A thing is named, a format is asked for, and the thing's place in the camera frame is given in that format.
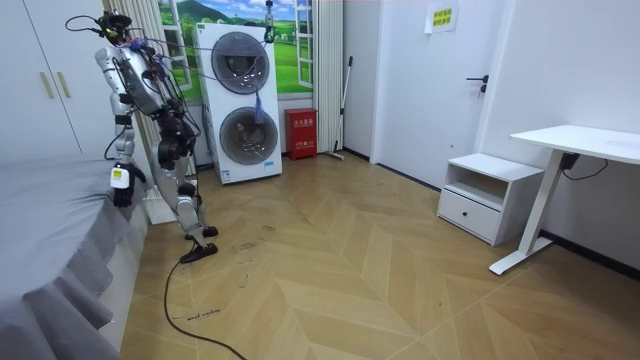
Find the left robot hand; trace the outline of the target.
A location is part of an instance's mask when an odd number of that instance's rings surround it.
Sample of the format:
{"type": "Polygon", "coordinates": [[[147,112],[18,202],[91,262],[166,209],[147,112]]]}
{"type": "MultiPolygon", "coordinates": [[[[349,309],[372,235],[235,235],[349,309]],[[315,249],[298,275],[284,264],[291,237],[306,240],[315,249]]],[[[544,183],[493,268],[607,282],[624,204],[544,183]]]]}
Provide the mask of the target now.
{"type": "Polygon", "coordinates": [[[147,183],[145,174],[133,162],[117,162],[111,169],[110,185],[113,189],[113,204],[119,208],[125,208],[132,204],[135,192],[134,186],[139,180],[147,183]]]}

